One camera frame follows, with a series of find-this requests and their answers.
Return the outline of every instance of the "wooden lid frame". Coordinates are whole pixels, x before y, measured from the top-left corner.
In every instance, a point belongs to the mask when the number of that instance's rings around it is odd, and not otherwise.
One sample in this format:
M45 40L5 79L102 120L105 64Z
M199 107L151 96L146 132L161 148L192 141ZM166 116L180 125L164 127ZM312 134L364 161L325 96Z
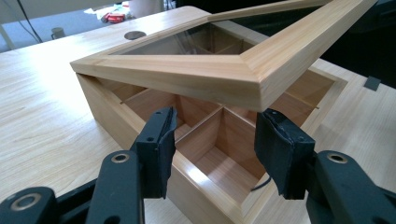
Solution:
M376 1L328 2L289 0L208 15L71 62L71 65L82 75L263 111ZM207 22L322 5L240 55L112 55Z

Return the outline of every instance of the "red object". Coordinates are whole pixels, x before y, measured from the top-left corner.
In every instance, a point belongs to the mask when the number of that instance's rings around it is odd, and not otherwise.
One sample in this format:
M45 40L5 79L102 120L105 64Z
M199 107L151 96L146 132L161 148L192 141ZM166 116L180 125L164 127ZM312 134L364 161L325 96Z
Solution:
M104 16L103 22L119 23L125 20L125 15L121 13L107 13Z

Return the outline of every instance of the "black cable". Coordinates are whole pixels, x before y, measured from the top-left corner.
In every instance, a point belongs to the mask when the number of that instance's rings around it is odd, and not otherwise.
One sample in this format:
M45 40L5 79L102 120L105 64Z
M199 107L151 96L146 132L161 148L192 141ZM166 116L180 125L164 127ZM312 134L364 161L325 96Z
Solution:
M27 23L29 23L29 26L30 26L30 28L32 29L32 31L33 31L33 33L35 34L35 36L37 37L38 41L39 41L40 43L43 43L43 40L41 40L40 36L39 36L39 35L37 34L37 32L35 31L35 28L33 28L32 24L30 23L29 18L27 18L26 12L25 12L25 10L24 10L24 8L23 8L23 5L22 5L21 1L20 1L20 0L17 0L17 2L18 2L18 5L20 5L20 8L21 8L21 10L22 10L22 12L23 12L23 15L24 15L25 19L27 20Z
M270 181L271 181L271 176L268 177L268 179L264 183L260 184L259 186L254 187L250 191L254 191L256 189L260 189L260 188L264 187L265 185L267 185Z

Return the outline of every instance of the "glass panel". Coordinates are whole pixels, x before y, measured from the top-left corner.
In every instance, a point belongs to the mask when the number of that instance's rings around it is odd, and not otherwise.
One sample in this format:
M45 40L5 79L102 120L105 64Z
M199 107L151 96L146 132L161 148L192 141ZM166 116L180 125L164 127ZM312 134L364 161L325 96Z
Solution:
M292 25L318 8L319 7L308 7L294 9L265 15L232 19L231 21L260 34L271 36Z
M137 49L125 49L122 55L176 55L176 54L240 54L253 45L219 22L206 23L187 31L170 35Z
M215 21L116 55L241 54L318 7Z

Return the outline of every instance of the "light wood tabletop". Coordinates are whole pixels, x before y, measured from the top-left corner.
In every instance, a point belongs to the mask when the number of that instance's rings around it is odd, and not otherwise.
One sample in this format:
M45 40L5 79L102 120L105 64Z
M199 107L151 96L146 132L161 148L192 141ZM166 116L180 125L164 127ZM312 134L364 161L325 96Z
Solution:
M33 186L60 196L99 174L120 146L94 120L70 62L207 15L192 7L0 54L0 201ZM146 201L147 223L190 223L167 200Z
M127 32L155 34L205 15L182 7L0 54L0 201L33 186L60 196L96 178L102 159L121 149L94 120L70 62L127 43ZM311 67L319 68L347 84L315 131L307 130L316 151L342 151L378 186L396 191L396 90L363 88L366 77L322 60ZM303 201L284 201L274 183L263 190L256 223L309 223ZM168 199L147 200L146 221L191 223Z

